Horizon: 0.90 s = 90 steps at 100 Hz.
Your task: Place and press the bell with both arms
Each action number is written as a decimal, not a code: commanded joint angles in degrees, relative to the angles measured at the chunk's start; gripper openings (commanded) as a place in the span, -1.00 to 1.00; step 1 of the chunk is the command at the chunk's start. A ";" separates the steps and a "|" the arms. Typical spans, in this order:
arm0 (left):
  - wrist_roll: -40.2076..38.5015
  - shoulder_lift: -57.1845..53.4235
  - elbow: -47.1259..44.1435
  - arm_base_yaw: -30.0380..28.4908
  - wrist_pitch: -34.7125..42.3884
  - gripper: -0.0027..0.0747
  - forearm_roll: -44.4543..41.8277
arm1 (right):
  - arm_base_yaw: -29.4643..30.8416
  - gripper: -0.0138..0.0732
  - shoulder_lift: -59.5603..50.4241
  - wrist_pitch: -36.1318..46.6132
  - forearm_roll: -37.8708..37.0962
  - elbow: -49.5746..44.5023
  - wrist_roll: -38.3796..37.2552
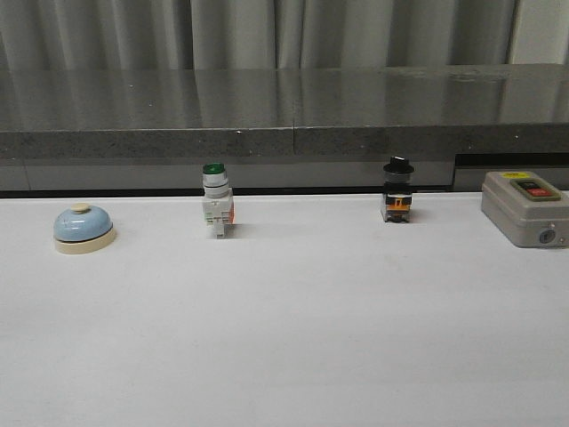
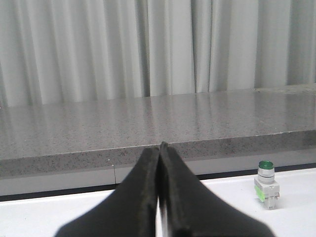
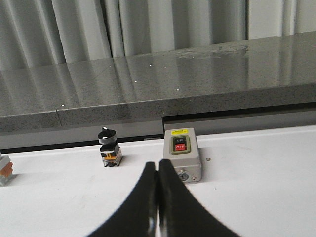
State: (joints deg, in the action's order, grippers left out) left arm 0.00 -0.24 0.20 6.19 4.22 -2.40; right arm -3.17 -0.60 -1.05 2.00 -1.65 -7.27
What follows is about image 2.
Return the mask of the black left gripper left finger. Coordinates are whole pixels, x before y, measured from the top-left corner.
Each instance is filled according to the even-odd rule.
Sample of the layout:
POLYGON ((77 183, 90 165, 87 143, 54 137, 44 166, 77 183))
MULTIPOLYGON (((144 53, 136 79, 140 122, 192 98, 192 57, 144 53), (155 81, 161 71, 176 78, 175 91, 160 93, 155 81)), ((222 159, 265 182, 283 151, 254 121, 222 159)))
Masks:
POLYGON ((58 237, 154 237, 158 148, 145 148, 117 188, 96 207, 62 226, 58 237))

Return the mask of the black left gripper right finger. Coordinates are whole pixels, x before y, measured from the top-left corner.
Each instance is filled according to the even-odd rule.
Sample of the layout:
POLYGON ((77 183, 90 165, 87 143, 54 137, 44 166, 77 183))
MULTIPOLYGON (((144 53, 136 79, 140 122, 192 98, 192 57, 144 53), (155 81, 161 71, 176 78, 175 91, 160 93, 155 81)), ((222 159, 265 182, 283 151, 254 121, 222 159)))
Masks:
POLYGON ((272 237, 264 223, 240 212, 210 191, 162 142, 158 197, 165 237, 272 237))

